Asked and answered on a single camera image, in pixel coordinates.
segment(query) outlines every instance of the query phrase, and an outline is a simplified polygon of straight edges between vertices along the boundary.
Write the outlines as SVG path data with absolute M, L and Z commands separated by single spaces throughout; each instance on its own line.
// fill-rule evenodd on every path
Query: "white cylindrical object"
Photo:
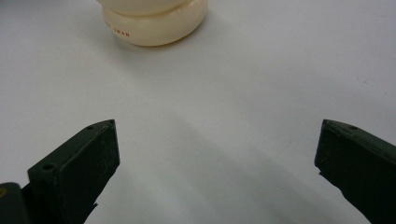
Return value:
M 103 7 L 103 15 L 117 37 L 138 46 L 159 46 L 191 33 L 204 19 L 207 4 L 207 0 L 187 0 L 171 10 L 147 16 L 120 14 Z
M 182 5 L 186 0 L 97 0 L 103 7 L 133 16 L 151 15 Z

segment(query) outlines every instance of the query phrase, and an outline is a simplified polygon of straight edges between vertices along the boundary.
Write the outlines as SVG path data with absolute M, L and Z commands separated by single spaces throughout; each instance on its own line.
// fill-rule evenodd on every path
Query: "white table surface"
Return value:
M 395 24 L 394 0 L 211 0 L 147 49 L 94 0 L 2 0 L 0 182 L 115 119 L 121 165 L 87 223 L 368 223 L 314 158 L 324 119 L 396 144 Z

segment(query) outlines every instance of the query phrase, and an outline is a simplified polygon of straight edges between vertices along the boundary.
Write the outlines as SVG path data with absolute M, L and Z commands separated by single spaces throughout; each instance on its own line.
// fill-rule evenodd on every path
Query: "white bottle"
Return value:
M 106 25 L 138 46 L 159 46 L 191 33 L 204 19 L 207 0 L 98 0 Z

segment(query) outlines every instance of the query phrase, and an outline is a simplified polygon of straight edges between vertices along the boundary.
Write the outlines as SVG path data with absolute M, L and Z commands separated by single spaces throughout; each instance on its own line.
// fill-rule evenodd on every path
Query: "white background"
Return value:
M 396 1 L 209 5 L 139 48 L 93 0 L 0 1 L 0 182 L 115 119 L 121 166 L 87 223 L 368 223 L 314 158 L 324 119 L 396 144 Z

